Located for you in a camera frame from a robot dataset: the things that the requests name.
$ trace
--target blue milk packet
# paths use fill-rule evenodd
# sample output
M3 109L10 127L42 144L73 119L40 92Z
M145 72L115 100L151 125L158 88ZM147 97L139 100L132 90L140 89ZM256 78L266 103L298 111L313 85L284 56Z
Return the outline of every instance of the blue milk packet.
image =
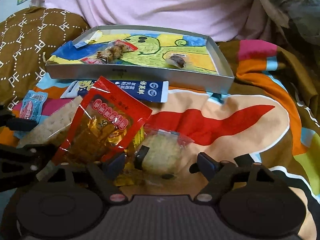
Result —
M29 90L22 101L22 106L20 109L20 118L35 120L39 123L42 113L43 103L47 100L48 93L44 92L34 92ZM28 132L15 131L14 136L21 139Z
M165 103L168 100L169 82L110 80L130 96L141 101Z
M165 103L168 100L169 82L110 80L137 100ZM84 97L95 80L73 81L60 98Z

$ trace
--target packaged meat snack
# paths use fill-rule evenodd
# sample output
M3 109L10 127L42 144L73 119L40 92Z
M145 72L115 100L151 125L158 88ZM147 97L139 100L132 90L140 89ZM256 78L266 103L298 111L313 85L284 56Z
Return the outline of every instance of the packaged meat snack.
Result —
M35 120L39 123L42 113L42 106L48 98L48 93L34 92L29 90L22 101L22 107L20 109L20 118ZM21 139L28 132L15 131L14 136Z
M87 64L110 64L115 63L124 53L135 51L138 48L127 41L110 41L101 44L101 47L93 55L88 55L80 61Z
M106 161L124 151L152 110L100 77L76 111L53 163Z
M187 54L171 53L167 55L165 61L169 65L176 66L177 68L180 68L180 69L190 70L193 68Z

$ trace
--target brown pillow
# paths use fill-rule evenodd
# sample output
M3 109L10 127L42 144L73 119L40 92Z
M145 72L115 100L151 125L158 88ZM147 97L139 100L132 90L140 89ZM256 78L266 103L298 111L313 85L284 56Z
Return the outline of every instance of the brown pillow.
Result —
M45 72L57 48L89 28L84 19L61 9L31 7L0 23L0 103L12 109Z

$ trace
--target snack package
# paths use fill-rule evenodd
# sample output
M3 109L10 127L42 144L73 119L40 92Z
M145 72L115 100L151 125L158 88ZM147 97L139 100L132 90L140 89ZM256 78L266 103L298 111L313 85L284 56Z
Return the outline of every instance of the snack package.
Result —
M42 106L48 98L48 93L34 92L29 90L22 101L22 107L20 109L20 118L35 120L39 123L42 113ZM21 139L28 132L15 131L14 136Z
M165 61L169 65L176 66L177 68L180 68L180 69L186 69L188 67L191 67L187 54L171 53L167 55Z
M146 138L135 153L134 167L143 171L145 180L147 177L175 178L183 168L180 162L183 151L193 140L172 131L145 127L145 132Z
M140 101L164 103L168 100L169 82L111 80L119 88ZM60 98L85 96L95 80L73 81Z
M144 128L142 126L132 140L133 147L136 149L140 145L140 143L143 142L143 140L144 140Z
M84 97L95 82L96 80L73 81L63 92L60 98L76 98L77 96Z
M76 111L53 163L106 161L124 151L152 110L100 77Z
M81 101L82 97L78 96L54 112L24 136L19 141L17 148L24 147L27 144L45 143L52 143L59 147L67 137L71 122Z
M120 59L125 52L135 51L138 48L127 41L110 41L101 46L96 53L84 57L80 61L89 64L111 64Z

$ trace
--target red stripe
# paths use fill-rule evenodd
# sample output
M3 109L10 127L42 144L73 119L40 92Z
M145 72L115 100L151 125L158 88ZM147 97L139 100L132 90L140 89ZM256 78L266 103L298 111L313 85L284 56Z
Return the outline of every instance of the red stripe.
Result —
M155 129L180 132L199 145L210 145L217 138L235 135L253 126L274 106L257 105L241 109L223 120L206 118L197 109L184 113L159 112L152 115L148 124Z

